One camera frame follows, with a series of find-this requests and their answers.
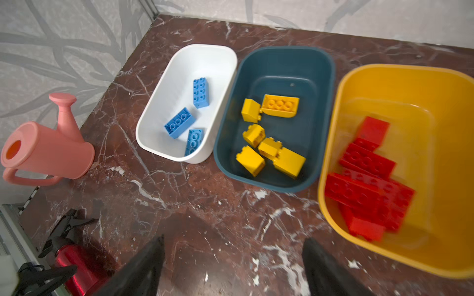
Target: yellow lego brick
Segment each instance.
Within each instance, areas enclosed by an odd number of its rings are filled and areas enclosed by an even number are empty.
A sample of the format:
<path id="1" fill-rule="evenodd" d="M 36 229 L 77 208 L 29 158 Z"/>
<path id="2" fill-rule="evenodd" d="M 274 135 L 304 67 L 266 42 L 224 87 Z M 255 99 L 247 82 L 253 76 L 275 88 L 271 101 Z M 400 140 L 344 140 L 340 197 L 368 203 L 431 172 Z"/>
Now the yellow lego brick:
<path id="1" fill-rule="evenodd" d="M 264 158 L 258 155 L 250 146 L 242 148 L 242 152 L 237 154 L 236 159 L 254 177 L 256 177 L 265 166 Z"/>
<path id="2" fill-rule="evenodd" d="M 262 117 L 260 116 L 262 113 L 260 110 L 260 104 L 252 99 L 245 99 L 241 113 L 246 122 L 258 123 L 259 120 L 262 120 Z"/>
<path id="3" fill-rule="evenodd" d="M 273 138 L 266 138 L 258 146 L 258 152 L 266 158 L 273 160 L 282 146 L 282 142 L 275 141 Z"/>
<path id="4" fill-rule="evenodd" d="M 300 173 L 305 161 L 306 158 L 301 155 L 289 149 L 282 148 L 276 158 L 273 159 L 273 165 L 277 170 L 295 179 Z"/>
<path id="5" fill-rule="evenodd" d="M 259 125 L 251 125 L 242 135 L 250 146 L 257 148 L 260 142 L 265 139 L 265 130 Z"/>
<path id="6" fill-rule="evenodd" d="M 300 98 L 265 95 L 262 112 L 271 116 L 290 118 L 296 115 Z"/>

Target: pile of red lego bricks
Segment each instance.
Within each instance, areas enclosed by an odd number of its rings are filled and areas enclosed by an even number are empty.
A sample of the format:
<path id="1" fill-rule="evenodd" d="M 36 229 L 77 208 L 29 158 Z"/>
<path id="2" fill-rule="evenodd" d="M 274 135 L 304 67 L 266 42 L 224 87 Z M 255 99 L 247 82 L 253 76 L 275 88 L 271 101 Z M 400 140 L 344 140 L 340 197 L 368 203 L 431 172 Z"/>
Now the pile of red lego bricks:
<path id="1" fill-rule="evenodd" d="M 343 173 L 330 173 L 325 194 L 339 203 L 349 233 L 380 241 L 398 232 L 415 191 L 390 178 L 396 163 L 374 151 L 382 145 L 388 122 L 366 117 L 355 140 L 339 160 Z"/>

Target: brown marble tabletop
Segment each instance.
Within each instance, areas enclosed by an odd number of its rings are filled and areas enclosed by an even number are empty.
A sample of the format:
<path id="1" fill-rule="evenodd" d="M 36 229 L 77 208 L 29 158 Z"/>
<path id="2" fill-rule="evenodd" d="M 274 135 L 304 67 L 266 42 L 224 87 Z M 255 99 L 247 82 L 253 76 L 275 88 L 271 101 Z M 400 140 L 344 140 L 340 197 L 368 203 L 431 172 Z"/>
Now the brown marble tabletop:
<path id="1" fill-rule="evenodd" d="M 141 149 L 138 119 L 173 54 L 194 43 L 229 46 L 239 61 L 263 46 L 319 47 L 333 57 L 337 83 L 369 63 L 474 76 L 472 49 L 159 16 L 81 129 L 95 147 L 91 169 L 80 179 L 41 188 L 21 215 L 36 247 L 75 208 L 99 219 L 84 228 L 81 241 L 109 270 L 164 233 L 161 296 L 308 295 L 301 249 L 310 236 L 377 295 L 474 295 L 474 280 L 439 278 L 343 239 L 319 210 L 317 182 L 280 194 L 226 177 L 213 155 L 188 164 Z"/>

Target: blue lego brick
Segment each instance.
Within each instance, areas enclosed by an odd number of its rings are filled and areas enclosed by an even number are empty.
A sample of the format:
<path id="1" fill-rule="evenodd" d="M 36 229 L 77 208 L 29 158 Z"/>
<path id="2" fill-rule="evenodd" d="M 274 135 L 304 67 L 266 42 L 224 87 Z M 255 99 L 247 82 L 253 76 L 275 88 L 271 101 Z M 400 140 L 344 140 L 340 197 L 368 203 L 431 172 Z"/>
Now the blue lego brick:
<path id="1" fill-rule="evenodd" d="M 199 145 L 201 145 L 203 138 L 204 133 L 202 132 L 202 129 L 190 129 L 184 156 L 188 156 L 189 154 L 193 153 L 199 147 Z"/>
<path id="2" fill-rule="evenodd" d="M 206 78 L 195 79 L 192 84 L 194 106 L 196 108 L 209 106 L 209 84 Z"/>
<path id="3" fill-rule="evenodd" d="M 189 128 L 196 119 L 192 117 L 186 107 L 181 110 L 173 119 L 164 125 L 168 134 L 176 139 L 181 135 L 187 128 Z"/>

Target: wall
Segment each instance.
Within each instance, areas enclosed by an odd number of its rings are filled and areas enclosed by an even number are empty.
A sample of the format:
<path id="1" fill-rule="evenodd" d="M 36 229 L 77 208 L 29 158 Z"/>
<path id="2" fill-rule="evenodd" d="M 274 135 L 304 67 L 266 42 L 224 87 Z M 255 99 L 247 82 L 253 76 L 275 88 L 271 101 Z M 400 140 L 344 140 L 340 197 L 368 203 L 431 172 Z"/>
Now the wall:
<path id="1" fill-rule="evenodd" d="M 473 0 L 154 0 L 164 14 L 474 48 Z"/>
<path id="2" fill-rule="evenodd" d="M 150 24 L 137 0 L 0 1 L 1 146 L 26 121 L 55 127 L 51 92 L 77 97 L 81 126 Z M 0 204 L 32 191 L 1 179 Z"/>

